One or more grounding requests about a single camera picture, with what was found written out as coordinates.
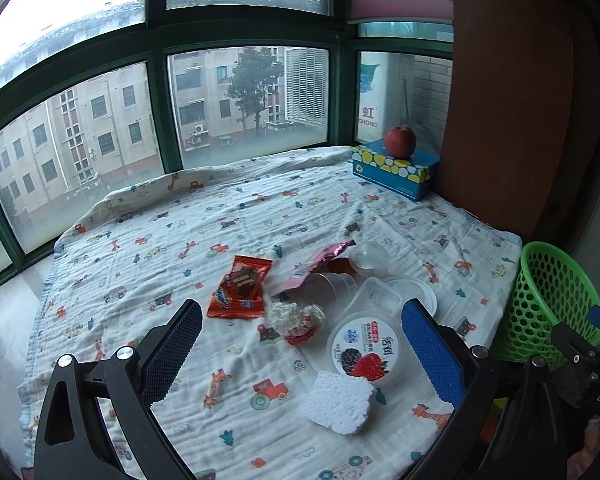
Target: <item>plastic basket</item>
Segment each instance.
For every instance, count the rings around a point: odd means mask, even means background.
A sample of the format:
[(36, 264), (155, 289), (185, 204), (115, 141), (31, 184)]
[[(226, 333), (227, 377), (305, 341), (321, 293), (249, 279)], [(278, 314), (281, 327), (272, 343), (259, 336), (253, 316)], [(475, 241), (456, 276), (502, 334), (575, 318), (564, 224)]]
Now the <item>plastic basket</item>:
[(538, 354), (557, 368), (566, 358), (551, 344), (551, 330), (561, 321), (591, 345), (600, 343), (600, 330), (587, 319), (591, 305), (600, 305), (600, 297), (573, 258), (550, 244), (528, 243), (492, 352), (514, 362)]

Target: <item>tissue box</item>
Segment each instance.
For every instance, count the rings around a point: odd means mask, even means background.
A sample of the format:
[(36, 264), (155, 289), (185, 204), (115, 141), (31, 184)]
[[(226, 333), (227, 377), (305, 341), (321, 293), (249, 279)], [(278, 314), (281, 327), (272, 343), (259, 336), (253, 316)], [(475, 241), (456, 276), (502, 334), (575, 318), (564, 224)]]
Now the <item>tissue box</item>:
[(393, 158), (384, 150), (382, 139), (351, 149), (354, 175), (411, 200), (419, 200), (429, 191), (440, 161), (439, 156), (418, 149), (411, 160)]

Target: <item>orange snack package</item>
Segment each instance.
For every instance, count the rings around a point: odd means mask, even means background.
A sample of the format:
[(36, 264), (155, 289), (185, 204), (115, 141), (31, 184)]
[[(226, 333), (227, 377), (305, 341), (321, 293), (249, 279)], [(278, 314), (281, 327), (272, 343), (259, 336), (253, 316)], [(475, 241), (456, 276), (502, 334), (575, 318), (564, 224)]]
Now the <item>orange snack package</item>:
[(239, 319), (264, 316), (260, 285), (272, 263), (263, 258), (236, 256), (231, 271), (211, 295), (206, 316)]

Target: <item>metal screw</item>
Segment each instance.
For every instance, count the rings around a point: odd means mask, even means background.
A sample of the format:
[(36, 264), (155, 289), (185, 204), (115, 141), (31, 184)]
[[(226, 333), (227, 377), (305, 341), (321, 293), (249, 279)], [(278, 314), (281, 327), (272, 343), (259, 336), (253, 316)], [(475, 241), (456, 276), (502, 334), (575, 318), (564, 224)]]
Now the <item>metal screw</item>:
[(134, 349), (131, 346), (123, 346), (116, 352), (116, 357), (121, 360), (129, 359), (134, 354)]
[(471, 354), (477, 359), (486, 359), (489, 356), (489, 351), (480, 345), (471, 348)]
[(58, 359), (58, 366), (64, 368), (65, 366), (70, 365), (71, 361), (73, 361), (72, 357), (69, 354), (65, 354)]
[(532, 364), (533, 366), (535, 366), (536, 368), (542, 368), (542, 367), (543, 367), (543, 366), (546, 364), (546, 362), (545, 362), (545, 360), (544, 360), (542, 357), (540, 357), (539, 355), (534, 355), (534, 356), (531, 358), (531, 364)]

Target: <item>apple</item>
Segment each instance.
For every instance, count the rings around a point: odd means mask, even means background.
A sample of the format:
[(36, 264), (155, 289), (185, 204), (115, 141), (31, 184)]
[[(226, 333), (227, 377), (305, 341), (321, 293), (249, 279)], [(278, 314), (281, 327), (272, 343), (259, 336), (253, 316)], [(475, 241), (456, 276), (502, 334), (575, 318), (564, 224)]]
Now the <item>apple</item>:
[(384, 148), (393, 158), (408, 160), (416, 149), (416, 135), (408, 126), (394, 126), (384, 137)]

